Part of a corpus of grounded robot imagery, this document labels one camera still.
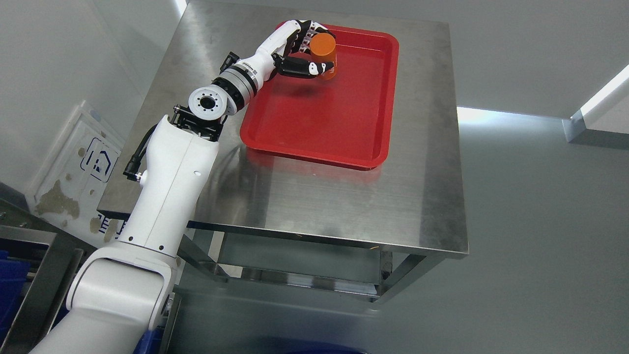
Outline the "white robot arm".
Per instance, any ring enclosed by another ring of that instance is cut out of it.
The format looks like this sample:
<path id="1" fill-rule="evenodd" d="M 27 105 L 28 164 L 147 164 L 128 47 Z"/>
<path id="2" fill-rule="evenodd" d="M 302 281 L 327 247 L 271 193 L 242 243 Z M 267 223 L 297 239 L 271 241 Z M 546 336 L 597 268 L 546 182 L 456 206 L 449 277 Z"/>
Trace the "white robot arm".
<path id="1" fill-rule="evenodd" d="M 177 275 L 187 223 L 219 150 L 227 116 L 242 110 L 274 71 L 272 55 L 229 54 L 208 87 L 191 92 L 151 128 L 126 171 L 142 191 L 119 238 L 97 249 L 70 286 L 69 310 L 34 354 L 131 354 L 160 322 Z"/>

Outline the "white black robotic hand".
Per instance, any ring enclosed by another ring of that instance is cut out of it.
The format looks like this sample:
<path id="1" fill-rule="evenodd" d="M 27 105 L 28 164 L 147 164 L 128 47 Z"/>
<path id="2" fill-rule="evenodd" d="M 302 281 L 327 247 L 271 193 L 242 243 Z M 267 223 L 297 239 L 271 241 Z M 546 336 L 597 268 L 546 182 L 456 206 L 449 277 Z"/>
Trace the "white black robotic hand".
<path id="1" fill-rule="evenodd" d="M 296 56 L 301 53 L 313 58 L 312 41 L 323 34 L 336 38 L 321 23 L 313 20 L 288 20 L 259 45 L 253 56 L 239 59 L 236 65 L 252 77 L 257 89 L 277 74 L 312 79 L 332 73 L 337 67 L 334 59 L 315 62 L 313 59 Z"/>

